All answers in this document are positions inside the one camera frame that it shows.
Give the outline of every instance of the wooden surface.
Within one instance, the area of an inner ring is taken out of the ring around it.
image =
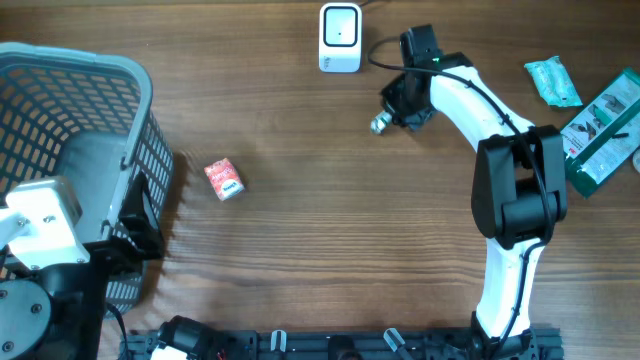
[[[411,135],[369,134],[396,74],[317,68],[321,4],[0,11],[0,40],[129,56],[154,82],[153,111],[175,153],[154,262],[128,329],[180,314],[219,328],[465,326],[482,293],[485,242],[470,211],[475,155],[443,115]],[[523,69],[560,55],[583,101],[640,68],[640,3],[378,3],[365,48],[432,23],[486,84],[536,124],[560,126]],[[382,60],[397,61],[394,45]],[[221,203],[203,167],[229,157],[247,191]],[[560,327],[567,359],[640,353],[640,175],[629,162],[569,213],[539,265],[534,323]],[[101,356],[113,359],[115,322]]]

